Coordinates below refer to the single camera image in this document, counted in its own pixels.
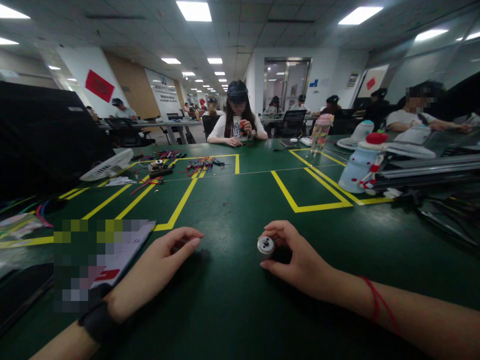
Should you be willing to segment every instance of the doorway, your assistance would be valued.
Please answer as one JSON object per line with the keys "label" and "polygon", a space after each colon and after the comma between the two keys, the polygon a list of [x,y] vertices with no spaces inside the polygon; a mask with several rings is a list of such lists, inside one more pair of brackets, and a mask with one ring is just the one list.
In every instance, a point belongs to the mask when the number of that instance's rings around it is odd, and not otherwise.
{"label": "doorway", "polygon": [[280,108],[288,111],[301,94],[307,93],[311,59],[265,59],[263,109],[274,96],[280,99]]}

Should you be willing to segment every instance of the hand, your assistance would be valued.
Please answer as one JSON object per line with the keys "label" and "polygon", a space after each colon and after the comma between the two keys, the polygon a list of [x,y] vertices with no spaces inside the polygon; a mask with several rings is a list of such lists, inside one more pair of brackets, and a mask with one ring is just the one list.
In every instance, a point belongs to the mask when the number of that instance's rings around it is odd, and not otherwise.
{"label": "hand", "polygon": [[252,124],[248,120],[240,121],[240,126],[243,124],[243,131],[246,132],[248,135],[252,134]]}
{"label": "hand", "polygon": [[[112,318],[121,324],[162,291],[203,236],[192,227],[180,227],[156,239],[104,298]],[[174,245],[180,249],[172,254]]]}
{"label": "hand", "polygon": [[263,236],[277,239],[275,246],[288,246],[293,255],[290,264],[265,260],[260,264],[262,268],[314,299],[331,299],[339,271],[328,265],[291,223],[272,221],[265,226]]}
{"label": "hand", "polygon": [[231,146],[232,148],[242,146],[242,142],[238,140],[236,137],[226,137],[225,144]]}

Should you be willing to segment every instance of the black monitor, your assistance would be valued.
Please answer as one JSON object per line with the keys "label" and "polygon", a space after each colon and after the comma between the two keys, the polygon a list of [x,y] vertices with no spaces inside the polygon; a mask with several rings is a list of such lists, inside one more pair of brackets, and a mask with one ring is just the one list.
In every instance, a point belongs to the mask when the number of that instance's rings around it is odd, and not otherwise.
{"label": "black monitor", "polygon": [[3,200],[70,190],[115,155],[73,91],[0,81],[0,108]]}

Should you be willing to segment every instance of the red lid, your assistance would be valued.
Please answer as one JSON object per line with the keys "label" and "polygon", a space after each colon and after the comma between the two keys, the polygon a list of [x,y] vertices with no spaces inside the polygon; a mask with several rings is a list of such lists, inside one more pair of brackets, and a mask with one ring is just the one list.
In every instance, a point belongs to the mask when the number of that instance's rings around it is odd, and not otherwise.
{"label": "red lid", "polygon": [[389,139],[384,132],[372,132],[366,136],[366,142],[369,144],[382,144]]}

